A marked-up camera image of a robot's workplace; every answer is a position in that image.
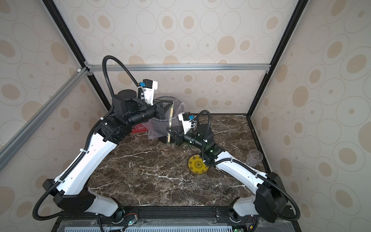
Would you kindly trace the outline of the disposable chopsticks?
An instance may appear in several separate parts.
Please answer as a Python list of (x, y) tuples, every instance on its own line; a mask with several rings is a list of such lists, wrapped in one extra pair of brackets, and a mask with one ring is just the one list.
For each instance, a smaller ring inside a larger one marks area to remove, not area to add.
[(168, 127), (171, 127), (172, 126), (173, 114), (174, 114), (174, 104), (172, 104), (171, 107), (170, 107)]

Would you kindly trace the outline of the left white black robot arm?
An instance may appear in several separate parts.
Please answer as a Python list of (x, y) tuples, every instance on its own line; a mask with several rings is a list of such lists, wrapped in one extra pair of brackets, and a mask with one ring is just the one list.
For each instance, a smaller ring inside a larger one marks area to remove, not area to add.
[[(173, 102), (155, 100), (153, 90), (146, 89), (149, 98), (134, 90), (122, 90), (112, 96), (112, 107), (88, 134), (84, 148), (68, 168), (55, 179), (47, 179), (45, 193), (34, 206), (35, 220), (49, 220), (64, 213), (94, 213), (112, 217), (120, 212), (119, 204), (112, 198), (104, 197), (90, 190), (86, 183), (104, 158), (131, 134), (132, 129), (150, 119), (165, 119)], [(62, 209), (50, 216), (39, 215), (39, 208), (49, 196)]]

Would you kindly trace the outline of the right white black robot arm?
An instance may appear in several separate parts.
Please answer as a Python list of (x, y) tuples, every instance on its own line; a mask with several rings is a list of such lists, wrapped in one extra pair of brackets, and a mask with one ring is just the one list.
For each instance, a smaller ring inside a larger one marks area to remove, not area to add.
[(228, 173), (251, 190), (253, 196), (239, 198), (233, 203), (233, 221), (248, 215), (259, 215), (271, 223), (279, 218), (288, 200), (277, 189), (282, 188), (278, 175), (260, 172), (234, 158), (214, 141), (214, 133), (206, 124), (200, 125), (196, 131), (186, 131), (182, 126), (167, 127), (166, 130), (178, 145), (188, 144), (200, 149), (206, 166)]

